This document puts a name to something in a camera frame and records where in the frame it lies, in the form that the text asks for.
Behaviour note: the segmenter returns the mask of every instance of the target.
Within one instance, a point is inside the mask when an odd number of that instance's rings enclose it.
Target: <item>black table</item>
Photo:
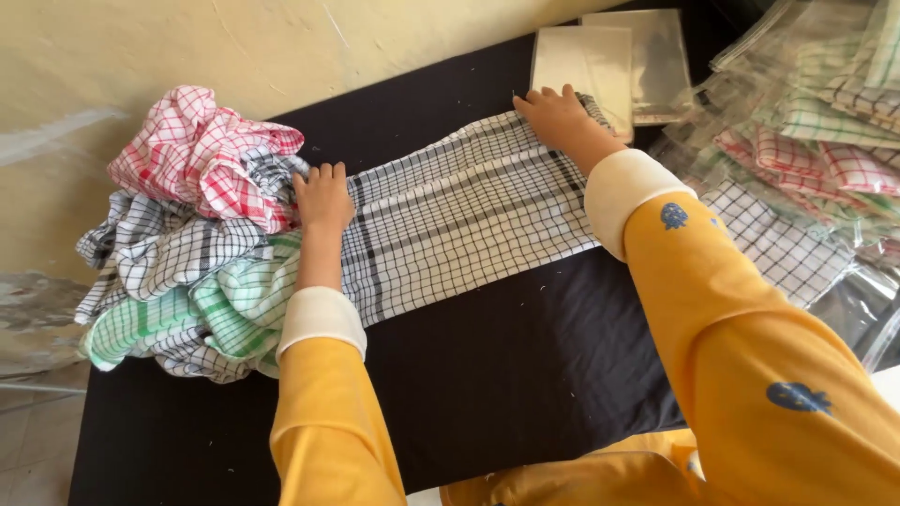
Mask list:
[[[691,77],[738,33],[707,0],[679,7]],[[273,121],[304,133],[312,164],[355,173],[527,90],[534,34],[442,61]],[[659,128],[638,129],[646,149]],[[683,423],[624,264],[602,248],[367,329],[366,367],[407,493],[514,465],[575,458]],[[69,504],[276,503],[268,450],[277,383],[224,386],[127,359],[91,372]]]

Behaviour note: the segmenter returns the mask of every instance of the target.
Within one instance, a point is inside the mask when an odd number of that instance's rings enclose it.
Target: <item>child's hand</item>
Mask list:
[[[529,91],[525,98],[514,97],[512,103],[531,124],[537,138],[547,148],[568,155],[585,177],[600,160],[627,149],[588,116],[572,85],[562,87],[562,96],[546,87],[541,93]]]
[[[547,148],[565,151],[570,145],[569,140],[584,129],[592,128],[590,123],[597,124],[581,106],[572,85],[562,87],[562,96],[545,87],[540,92],[529,91],[525,98],[514,97],[512,103]]]
[[[309,181],[293,175],[293,187],[297,192],[297,209],[304,232],[315,230],[317,234],[338,240],[356,209],[347,193],[347,170],[343,163],[334,167],[322,164],[321,169],[310,169]]]

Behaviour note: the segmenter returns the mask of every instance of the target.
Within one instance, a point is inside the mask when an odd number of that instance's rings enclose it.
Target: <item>white cuff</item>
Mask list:
[[[281,360],[281,354],[289,346],[309,338],[332,338],[352,344],[365,361],[363,323],[350,299],[338,290],[310,286],[291,297],[275,361]]]
[[[639,149],[625,149],[600,160],[588,177],[584,212],[600,244],[625,262],[623,234],[631,213],[642,203],[671,192],[697,198],[660,162]]]

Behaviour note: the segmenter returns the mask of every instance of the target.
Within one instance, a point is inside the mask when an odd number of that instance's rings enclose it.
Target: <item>yellow shirt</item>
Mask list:
[[[687,214],[683,226],[665,225],[666,204]],[[623,235],[693,432],[454,483],[441,489],[445,506],[900,503],[900,415],[834,332],[768,285],[719,222],[691,195],[667,193],[631,213]],[[282,504],[405,504],[357,349],[306,339],[281,364],[271,448]]]

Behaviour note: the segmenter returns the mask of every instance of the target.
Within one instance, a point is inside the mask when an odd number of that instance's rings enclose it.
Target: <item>beige wall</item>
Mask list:
[[[93,282],[72,246],[106,214],[104,166],[173,86],[211,87],[219,105],[264,119],[615,3],[2,2],[0,273]]]

